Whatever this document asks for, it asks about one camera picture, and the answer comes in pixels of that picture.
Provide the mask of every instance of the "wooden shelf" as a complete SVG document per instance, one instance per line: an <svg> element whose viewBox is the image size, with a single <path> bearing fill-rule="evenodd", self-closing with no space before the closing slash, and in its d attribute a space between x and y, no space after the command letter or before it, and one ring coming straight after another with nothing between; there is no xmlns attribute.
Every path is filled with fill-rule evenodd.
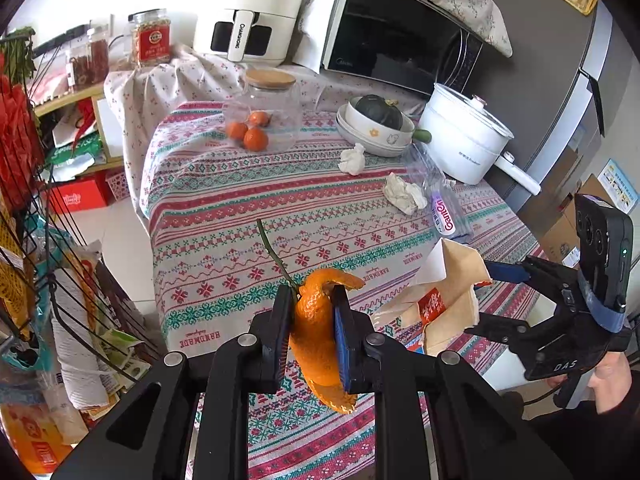
<svg viewBox="0 0 640 480"><path fill-rule="evenodd" d="M103 170L114 170L115 168L124 168L124 158L112 160L111 162L105 162L104 164L94 164L92 166L89 166L78 176L86 176Z"/></svg>
<svg viewBox="0 0 640 480"><path fill-rule="evenodd" d="M96 83L93 86L83 88L77 92L69 92L68 94L61 95L60 97L55 97L51 101L47 101L46 103L36 106L34 112L38 117L42 117L53 110L78 102L80 99L94 96L104 96L104 83Z"/></svg>

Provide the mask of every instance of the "peeled orange peel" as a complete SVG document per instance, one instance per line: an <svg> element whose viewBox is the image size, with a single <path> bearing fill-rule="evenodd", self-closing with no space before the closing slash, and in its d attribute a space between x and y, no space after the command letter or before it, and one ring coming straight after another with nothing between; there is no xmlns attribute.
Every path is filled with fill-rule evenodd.
<svg viewBox="0 0 640 480"><path fill-rule="evenodd" d="M334 340L334 285L351 290L365 282L339 269L316 269L300 285L289 345L314 395L338 413L355 409L356 395L347 394L340 382Z"/></svg>

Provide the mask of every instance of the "microwave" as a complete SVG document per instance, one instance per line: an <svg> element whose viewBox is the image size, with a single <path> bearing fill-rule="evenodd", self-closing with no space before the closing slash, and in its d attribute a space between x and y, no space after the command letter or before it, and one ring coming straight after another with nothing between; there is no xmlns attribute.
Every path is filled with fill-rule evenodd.
<svg viewBox="0 0 640 480"><path fill-rule="evenodd" d="M430 96L434 83L462 92L481 48L428 0L335 0L322 66Z"/></svg>

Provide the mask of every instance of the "white bowl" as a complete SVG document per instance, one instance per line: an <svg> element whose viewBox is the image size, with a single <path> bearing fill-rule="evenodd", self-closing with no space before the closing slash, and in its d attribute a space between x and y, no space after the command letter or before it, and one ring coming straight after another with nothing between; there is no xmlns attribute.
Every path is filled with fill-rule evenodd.
<svg viewBox="0 0 640 480"><path fill-rule="evenodd" d="M371 140L359 133L358 131L351 128L347 122L344 120L344 109L347 107L346 104L343 104L336 114L336 122L338 133L341 134L342 138L351 144L356 144L359 142L364 146L364 149L367 153L371 153L372 155L377 156L399 156L404 151L405 146L382 146L380 144L376 144L375 142L371 142Z"/></svg>
<svg viewBox="0 0 640 480"><path fill-rule="evenodd" d="M415 124L409 117L402 114L402 128L399 130L383 126L356 110L356 104L360 99L353 97L347 102L342 118L349 126L380 146L406 146L411 143Z"/></svg>

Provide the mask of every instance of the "refrigerator door handle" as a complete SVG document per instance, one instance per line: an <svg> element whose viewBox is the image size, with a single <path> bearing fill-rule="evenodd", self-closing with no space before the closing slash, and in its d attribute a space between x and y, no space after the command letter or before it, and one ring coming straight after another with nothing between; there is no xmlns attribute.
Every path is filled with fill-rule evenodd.
<svg viewBox="0 0 640 480"><path fill-rule="evenodd" d="M580 72L583 76L585 76L585 78L589 80L588 88L591 91L591 95L593 95L593 104L596 107L598 130L600 131L600 135L604 137L606 135L604 131L604 114L602 112L602 97L600 95L600 86L598 85L598 80L582 68L579 68L578 72Z"/></svg>

